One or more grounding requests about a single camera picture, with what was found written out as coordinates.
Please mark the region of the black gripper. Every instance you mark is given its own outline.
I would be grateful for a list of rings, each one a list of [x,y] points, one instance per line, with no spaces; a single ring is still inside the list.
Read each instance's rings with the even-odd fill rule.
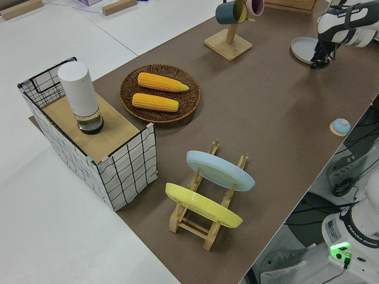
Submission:
[[[314,55],[311,58],[311,69],[327,67],[330,60],[335,60],[338,43],[323,40],[321,35],[318,35],[318,42],[314,48]]]

